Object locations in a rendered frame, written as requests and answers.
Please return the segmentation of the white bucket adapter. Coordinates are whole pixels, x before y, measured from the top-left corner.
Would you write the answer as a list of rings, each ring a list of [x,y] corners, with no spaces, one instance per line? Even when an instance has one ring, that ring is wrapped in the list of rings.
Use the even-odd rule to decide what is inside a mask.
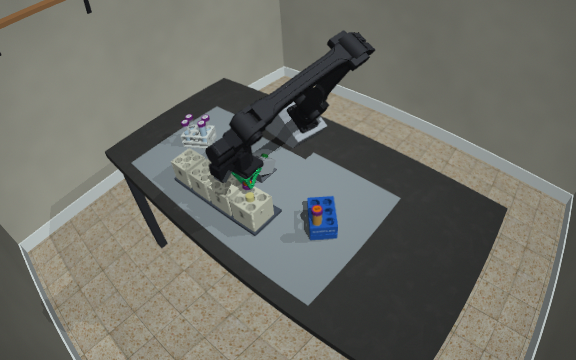
[[[232,216],[233,213],[229,201],[243,190],[242,184],[240,184],[232,174],[230,174],[226,183],[221,183],[215,179],[207,186],[212,204]]]
[[[188,156],[189,155],[189,156]],[[188,172],[205,160],[205,157],[192,149],[187,149],[174,160],[171,161],[176,178],[182,183],[192,188]],[[175,163],[176,162],[176,163]]]
[[[255,195],[255,200],[253,202],[246,201],[244,190],[240,191],[229,202],[234,219],[253,232],[256,232],[274,215],[274,209],[272,196],[255,186],[253,189]]]
[[[209,172],[209,167],[207,167],[208,164],[210,164],[210,161],[208,159],[204,160],[202,163],[192,169],[188,173],[188,176],[193,190],[210,202],[211,198],[209,196],[207,186],[215,179],[213,178],[214,176]]]

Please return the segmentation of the blue sample rack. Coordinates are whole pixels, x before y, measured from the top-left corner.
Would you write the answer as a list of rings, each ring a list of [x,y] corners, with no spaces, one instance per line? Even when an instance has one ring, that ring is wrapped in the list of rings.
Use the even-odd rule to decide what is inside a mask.
[[[312,224],[311,208],[313,205],[321,205],[323,207],[323,220],[320,226],[314,226]],[[310,240],[337,238],[338,223],[334,203],[334,196],[307,198],[307,206],[308,206]],[[331,211],[331,209],[333,211]]]

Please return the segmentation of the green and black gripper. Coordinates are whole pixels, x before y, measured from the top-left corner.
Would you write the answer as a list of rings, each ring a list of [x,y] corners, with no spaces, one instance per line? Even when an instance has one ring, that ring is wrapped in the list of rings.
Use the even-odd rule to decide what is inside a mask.
[[[247,186],[252,189],[255,185],[257,176],[259,175],[263,164],[263,160],[255,157],[252,155],[252,149],[251,147],[249,149],[247,149],[245,152],[235,152],[235,154],[244,154],[246,152],[249,151],[249,155],[250,155],[250,161],[251,161],[251,166],[246,169],[243,173],[237,169],[233,169],[232,171],[232,175],[242,184],[242,182],[244,181]],[[241,176],[241,177],[240,177]],[[248,176],[248,177],[247,177]],[[252,179],[252,184],[250,183],[250,178],[253,176]],[[242,179],[243,180],[242,180]]]

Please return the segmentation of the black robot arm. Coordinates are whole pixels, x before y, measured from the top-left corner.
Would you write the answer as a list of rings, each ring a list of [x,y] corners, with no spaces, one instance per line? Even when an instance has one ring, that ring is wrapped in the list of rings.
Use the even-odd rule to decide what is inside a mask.
[[[245,152],[258,142],[266,127],[292,102],[295,104],[288,107],[287,112],[300,132],[317,127],[319,123],[316,119],[329,106],[326,100],[330,92],[348,71],[357,69],[375,51],[360,33],[346,33],[344,30],[329,39],[327,45],[331,48],[327,54],[232,117],[229,123],[231,129],[205,150],[214,179],[226,183],[234,168],[241,172],[248,169],[251,166],[249,151],[244,154],[235,152]]]

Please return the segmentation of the white tube rack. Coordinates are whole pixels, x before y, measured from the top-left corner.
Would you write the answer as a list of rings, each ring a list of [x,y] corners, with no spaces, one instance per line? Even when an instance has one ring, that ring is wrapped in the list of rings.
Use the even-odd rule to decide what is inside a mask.
[[[190,130],[191,134],[190,135],[185,135],[184,132],[181,135],[181,139],[183,142],[183,146],[184,147],[191,147],[191,148],[202,148],[202,149],[206,149],[207,147],[209,147],[210,145],[213,144],[213,142],[215,141],[217,135],[216,135],[216,130],[215,130],[215,126],[211,126],[211,129],[207,131],[207,135],[206,136],[201,136],[200,135],[200,131],[196,130],[198,128],[198,125],[194,125],[195,128]],[[193,135],[193,133],[195,133],[195,135]],[[197,136],[196,136],[197,135]],[[190,137],[192,138],[191,141],[186,141],[186,137]],[[199,138],[199,139],[197,139]],[[202,139],[207,139],[207,142],[202,142]],[[189,144],[190,143],[190,144]],[[199,145],[197,145],[199,144]]]

